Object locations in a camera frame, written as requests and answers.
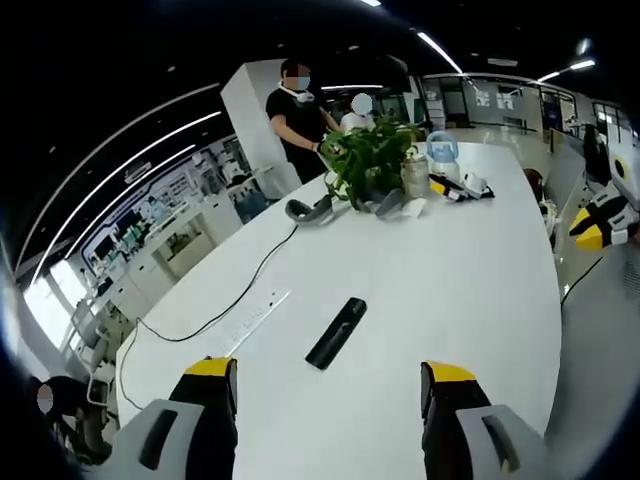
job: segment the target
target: green leaves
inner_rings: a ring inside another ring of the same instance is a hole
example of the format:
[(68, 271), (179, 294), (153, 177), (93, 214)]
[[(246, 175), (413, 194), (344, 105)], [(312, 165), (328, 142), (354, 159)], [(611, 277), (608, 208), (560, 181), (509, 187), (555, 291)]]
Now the green leaves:
[[(355, 209), (374, 192), (386, 195), (403, 189), (400, 171), (413, 138), (419, 131), (395, 118), (383, 117), (373, 131), (358, 130), (350, 135), (333, 132), (320, 145), (320, 153), (329, 161), (337, 177), (326, 182), (331, 195), (349, 200)], [(346, 186), (346, 195), (340, 191)]]

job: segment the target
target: black remote control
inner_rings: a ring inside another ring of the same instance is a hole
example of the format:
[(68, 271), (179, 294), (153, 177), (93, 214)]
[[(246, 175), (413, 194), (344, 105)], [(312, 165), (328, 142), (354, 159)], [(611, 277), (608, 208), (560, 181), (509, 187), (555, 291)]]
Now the black remote control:
[(340, 313), (333, 319), (318, 343), (305, 358), (314, 367), (325, 370), (345, 344), (351, 332), (367, 311), (367, 304), (359, 298), (350, 298)]

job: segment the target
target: white table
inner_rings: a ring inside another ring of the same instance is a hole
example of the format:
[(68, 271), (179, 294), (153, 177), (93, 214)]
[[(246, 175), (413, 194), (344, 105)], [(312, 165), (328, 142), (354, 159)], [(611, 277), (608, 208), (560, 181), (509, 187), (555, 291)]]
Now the white table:
[[(234, 353), (234, 478), (425, 478), (420, 362), (428, 359), (468, 368), (494, 404), (544, 433), (561, 337), (544, 224), (508, 148), (460, 144), (459, 163), (487, 178), (496, 198), (438, 197), (421, 218), (390, 223), (347, 209), (328, 226), (300, 228), (224, 320), (242, 321), (269, 291), (291, 290)], [(323, 193), (316, 180), (292, 197), (312, 203)], [(274, 205), (214, 250), (145, 321), (183, 336), (222, 311), (290, 232), (283, 209)], [(304, 357), (352, 296), (368, 311), (321, 372)], [(167, 398), (185, 368), (219, 354), (215, 343), (216, 327), (169, 344), (141, 326), (124, 368), (127, 394), (143, 406)], [(118, 406), (126, 424), (136, 411), (122, 392)]]

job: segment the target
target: black t-shirt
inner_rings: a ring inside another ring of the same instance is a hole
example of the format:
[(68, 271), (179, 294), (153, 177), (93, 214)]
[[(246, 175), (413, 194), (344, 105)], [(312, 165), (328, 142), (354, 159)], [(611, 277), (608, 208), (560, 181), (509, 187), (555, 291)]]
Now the black t-shirt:
[[(266, 110), (269, 119), (276, 115), (284, 115), (291, 130), (312, 142), (322, 141), (327, 131), (327, 124), (322, 117), (317, 99), (301, 103), (294, 96), (278, 88), (269, 95)], [(282, 145), (287, 159), (296, 168), (302, 183), (313, 180), (326, 170), (317, 153), (284, 140)]]

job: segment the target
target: black cable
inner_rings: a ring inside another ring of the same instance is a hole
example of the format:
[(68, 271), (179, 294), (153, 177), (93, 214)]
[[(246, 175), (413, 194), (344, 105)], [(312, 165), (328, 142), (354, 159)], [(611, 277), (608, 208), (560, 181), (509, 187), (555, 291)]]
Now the black cable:
[(567, 300), (567, 297), (569, 296), (569, 294), (570, 294), (571, 292), (573, 292), (573, 289), (574, 289), (574, 288), (576, 288), (576, 285), (578, 285), (578, 284), (582, 281), (582, 279), (583, 279), (584, 277), (586, 277), (586, 276), (589, 274), (589, 272), (595, 268), (595, 266), (596, 266), (597, 264), (599, 264), (599, 263), (600, 263), (600, 260), (602, 260), (603, 258), (604, 258), (604, 257), (600, 257), (596, 263), (594, 263), (593, 265), (591, 265), (591, 267), (589, 267), (589, 270), (587, 270), (586, 272), (584, 272), (584, 273), (580, 276), (580, 278), (579, 278), (578, 280), (576, 280), (576, 281), (573, 283), (573, 285), (571, 285), (571, 288), (569, 289), (569, 291), (568, 291), (567, 293), (565, 293), (564, 297), (562, 298), (562, 301), (560, 302), (560, 308), (561, 308), (561, 309), (562, 309), (562, 307), (564, 306), (564, 302)]
[(199, 335), (200, 333), (202, 333), (207, 327), (209, 327), (210, 325), (214, 324), (215, 322), (221, 320), (227, 313), (229, 313), (231, 311), (231, 309), (233, 309), (233, 307), (235, 307), (240, 300), (242, 300), (242, 298), (247, 294), (247, 292), (249, 291), (249, 289), (251, 289), (251, 287), (254, 285), (254, 283), (256, 282), (256, 280), (258, 279), (258, 275), (260, 274), (260, 270), (262, 270), (262, 267), (264, 266), (264, 264), (266, 263), (266, 261), (269, 259), (269, 257), (271, 257), (271, 255), (273, 255), (282, 245), (284, 245), (285, 243), (287, 243), (291, 237), (293, 237), (293, 234), (296, 233), (296, 230), (298, 230), (298, 226), (296, 225), (295, 227), (293, 227), (293, 230), (291, 230), (291, 233), (289, 235), (287, 235), (287, 238), (285, 238), (283, 241), (281, 241), (278, 245), (276, 245), (275, 247), (273, 247), (269, 253), (267, 253), (267, 255), (262, 259), (262, 261), (260, 262), (260, 265), (258, 265), (258, 268), (256, 269), (256, 272), (253, 274), (253, 277), (251, 278), (251, 281), (249, 282), (249, 285), (247, 285), (247, 288), (244, 289), (244, 291), (240, 294), (240, 296), (231, 304), (229, 305), (222, 313), (220, 313), (219, 315), (216, 315), (215, 317), (213, 317), (211, 320), (209, 320), (207, 323), (205, 323), (203, 326), (201, 326), (198, 330), (196, 330), (195, 332), (187, 335), (186, 337), (183, 338), (168, 338), (165, 337), (164, 335), (159, 334), (158, 332), (156, 332), (153, 328), (149, 327), (146, 323), (144, 323), (142, 321), (141, 318), (137, 318), (136, 319), (136, 327), (135, 327), (135, 334), (133, 337), (133, 340), (131, 341), (131, 343), (129, 344), (129, 347), (127, 347), (127, 351), (124, 352), (124, 355), (122, 356), (122, 361), (120, 362), (120, 391), (122, 392), (122, 396), (134, 407), (136, 407), (138, 410), (142, 410), (142, 408), (140, 408), (133, 400), (131, 400), (127, 394), (124, 391), (124, 386), (122, 383), (122, 369), (124, 368), (124, 361), (127, 358), (127, 354), (129, 353), (129, 350), (131, 350), (131, 347), (133, 346), (133, 343), (136, 341), (136, 338), (138, 337), (138, 326), (142, 323), (142, 325), (145, 326), (145, 328), (147, 330), (149, 330), (150, 332), (152, 332), (154, 335), (156, 335), (158, 338), (161, 338), (162, 340), (165, 340), (167, 342), (172, 342), (172, 343), (179, 343), (179, 342), (184, 342), (186, 340), (190, 340), (193, 337)]

